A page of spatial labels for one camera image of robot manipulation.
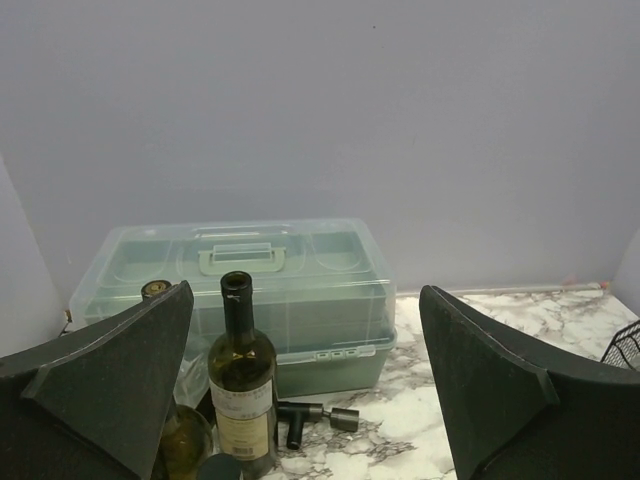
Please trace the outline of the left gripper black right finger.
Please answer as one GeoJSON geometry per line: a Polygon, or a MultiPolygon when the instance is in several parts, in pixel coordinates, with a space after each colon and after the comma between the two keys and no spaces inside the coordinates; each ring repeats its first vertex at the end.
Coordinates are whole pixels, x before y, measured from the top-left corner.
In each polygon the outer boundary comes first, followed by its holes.
{"type": "Polygon", "coordinates": [[[639,374],[425,286],[423,336],[460,479],[636,479],[639,374]]]}

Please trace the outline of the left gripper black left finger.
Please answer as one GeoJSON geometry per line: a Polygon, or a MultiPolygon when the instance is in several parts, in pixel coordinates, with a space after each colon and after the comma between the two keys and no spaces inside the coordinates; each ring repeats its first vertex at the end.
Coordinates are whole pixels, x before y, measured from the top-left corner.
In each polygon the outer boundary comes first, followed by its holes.
{"type": "Polygon", "coordinates": [[[181,282],[3,357],[2,478],[150,478],[193,305],[181,282]]]}

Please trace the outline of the clear glass bottle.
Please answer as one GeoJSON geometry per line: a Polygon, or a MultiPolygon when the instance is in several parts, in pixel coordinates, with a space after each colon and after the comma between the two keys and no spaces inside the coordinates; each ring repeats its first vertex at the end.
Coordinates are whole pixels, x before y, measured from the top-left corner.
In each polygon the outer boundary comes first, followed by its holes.
{"type": "MultiPolygon", "coordinates": [[[[189,336],[174,387],[178,404],[198,411],[213,430],[215,408],[209,382],[209,343],[197,336],[189,336]]],[[[243,479],[240,463],[230,455],[214,453],[200,467],[197,479],[243,479]]]]}

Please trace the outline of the dark bottle beige label back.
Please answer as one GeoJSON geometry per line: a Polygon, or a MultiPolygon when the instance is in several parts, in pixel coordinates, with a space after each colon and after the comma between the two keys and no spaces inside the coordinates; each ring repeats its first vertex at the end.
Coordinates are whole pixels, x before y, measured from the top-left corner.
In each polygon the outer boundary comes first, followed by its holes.
{"type": "Polygon", "coordinates": [[[260,479],[277,460],[276,351],[254,325],[252,277],[229,272],[220,286],[225,332],[208,354],[219,447],[260,479]]]}

